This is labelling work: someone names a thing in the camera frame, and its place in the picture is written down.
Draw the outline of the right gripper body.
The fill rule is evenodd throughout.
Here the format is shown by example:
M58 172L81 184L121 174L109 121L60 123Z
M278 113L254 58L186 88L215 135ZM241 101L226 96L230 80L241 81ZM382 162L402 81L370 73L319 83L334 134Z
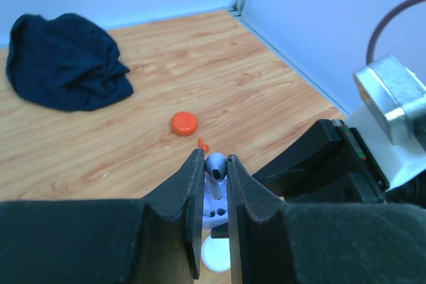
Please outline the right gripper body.
M359 132L333 120L339 143L329 153L329 201L424 203L425 170L408 167L386 176Z

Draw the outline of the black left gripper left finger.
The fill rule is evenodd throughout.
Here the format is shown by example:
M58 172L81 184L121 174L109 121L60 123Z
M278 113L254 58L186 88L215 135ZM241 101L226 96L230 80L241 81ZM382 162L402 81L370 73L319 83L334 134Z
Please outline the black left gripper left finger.
M138 199L1 203L2 283L193 283L204 152Z

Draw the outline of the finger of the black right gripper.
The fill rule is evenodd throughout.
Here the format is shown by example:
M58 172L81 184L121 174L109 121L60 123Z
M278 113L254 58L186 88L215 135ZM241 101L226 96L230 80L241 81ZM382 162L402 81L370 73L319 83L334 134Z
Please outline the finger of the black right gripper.
M282 193L290 203L361 203L369 197L369 179L351 172L328 185L310 188L306 179L293 178L282 183Z
M293 178L306 179L310 188L328 185L329 153L339 143L332 121L316 121L293 144L254 173L253 178L274 193L282 193L282 183Z

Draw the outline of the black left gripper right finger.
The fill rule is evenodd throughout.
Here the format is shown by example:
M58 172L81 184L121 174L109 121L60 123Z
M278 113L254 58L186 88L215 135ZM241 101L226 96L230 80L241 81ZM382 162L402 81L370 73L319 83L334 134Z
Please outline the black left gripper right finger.
M425 211L289 204L228 157L233 283L424 283Z

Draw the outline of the white earbud case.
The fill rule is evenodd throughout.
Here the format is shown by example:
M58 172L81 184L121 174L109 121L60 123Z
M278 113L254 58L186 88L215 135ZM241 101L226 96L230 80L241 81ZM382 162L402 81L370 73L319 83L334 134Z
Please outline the white earbud case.
M201 258L205 266L216 273L223 273L231 268L230 241L228 238L212 238L203 241Z

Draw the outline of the lavender earbud case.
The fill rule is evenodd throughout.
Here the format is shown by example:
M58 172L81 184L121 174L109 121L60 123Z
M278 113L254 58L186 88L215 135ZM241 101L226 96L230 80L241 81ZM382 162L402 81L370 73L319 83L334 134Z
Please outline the lavender earbud case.
M226 192L227 179L219 182L222 197L215 200L210 193L208 185L204 188L204 209L202 215L202 228L213 229L228 222L228 201Z

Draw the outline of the orange earbud case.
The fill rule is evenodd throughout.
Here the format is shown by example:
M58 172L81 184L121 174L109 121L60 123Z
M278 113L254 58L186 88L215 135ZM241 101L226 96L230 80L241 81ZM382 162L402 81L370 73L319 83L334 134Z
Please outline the orange earbud case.
M187 111L177 112L170 121L172 131L179 136L190 136L198 128L197 117Z

